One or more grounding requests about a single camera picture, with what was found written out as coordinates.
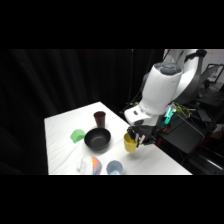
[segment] black backdrop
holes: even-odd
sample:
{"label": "black backdrop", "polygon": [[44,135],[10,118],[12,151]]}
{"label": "black backdrop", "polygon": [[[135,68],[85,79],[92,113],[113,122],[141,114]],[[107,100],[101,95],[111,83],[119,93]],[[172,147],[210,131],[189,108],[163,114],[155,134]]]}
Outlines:
{"label": "black backdrop", "polygon": [[163,54],[164,49],[1,50],[0,172],[47,174],[44,118],[98,101],[118,114]]}

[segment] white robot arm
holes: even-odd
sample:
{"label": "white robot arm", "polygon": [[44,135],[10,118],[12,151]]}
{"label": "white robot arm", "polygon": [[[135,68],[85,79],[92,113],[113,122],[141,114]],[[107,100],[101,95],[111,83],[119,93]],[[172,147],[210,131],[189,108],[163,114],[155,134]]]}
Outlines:
{"label": "white robot arm", "polygon": [[171,117],[172,111],[175,112],[171,106],[174,100],[184,104],[196,98],[200,88],[201,67],[205,55],[204,50],[173,49],[170,50],[169,56],[172,62],[176,63],[165,60],[152,67],[144,77],[145,83],[141,87],[140,104],[124,113],[128,123],[135,127],[135,131],[145,133],[146,139],[152,137],[160,118],[164,115]]}

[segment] black bowl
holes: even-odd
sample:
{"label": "black bowl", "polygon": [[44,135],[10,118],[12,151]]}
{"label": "black bowl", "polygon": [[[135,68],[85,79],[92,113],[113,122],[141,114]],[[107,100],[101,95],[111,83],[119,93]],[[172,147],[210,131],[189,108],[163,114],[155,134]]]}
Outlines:
{"label": "black bowl", "polygon": [[107,147],[110,138],[111,135],[107,129],[95,128],[86,134],[84,141],[92,150],[101,151]]}

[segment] green light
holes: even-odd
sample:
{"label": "green light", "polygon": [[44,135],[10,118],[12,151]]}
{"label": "green light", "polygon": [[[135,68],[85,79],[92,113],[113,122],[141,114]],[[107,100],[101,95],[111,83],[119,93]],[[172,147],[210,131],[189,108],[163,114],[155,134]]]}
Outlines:
{"label": "green light", "polygon": [[165,120],[165,124],[169,124],[169,122],[170,122],[170,118],[171,118],[171,117],[167,117],[167,118],[166,118],[166,120]]}

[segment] table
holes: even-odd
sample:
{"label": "table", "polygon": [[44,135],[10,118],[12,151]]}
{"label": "table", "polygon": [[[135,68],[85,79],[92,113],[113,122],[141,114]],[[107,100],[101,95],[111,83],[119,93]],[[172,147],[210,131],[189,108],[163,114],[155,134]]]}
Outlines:
{"label": "table", "polygon": [[[111,133],[110,145],[101,153],[91,151],[84,140],[74,144],[72,132],[82,129],[85,133],[96,128],[93,114],[106,113],[106,128]],[[155,145],[141,146],[135,153],[125,151],[123,136],[129,125],[101,102],[45,119],[48,168],[50,175],[79,175],[77,164],[85,155],[97,157],[102,163],[101,175],[106,166],[118,160],[124,167],[124,175],[191,175],[176,161]]]}

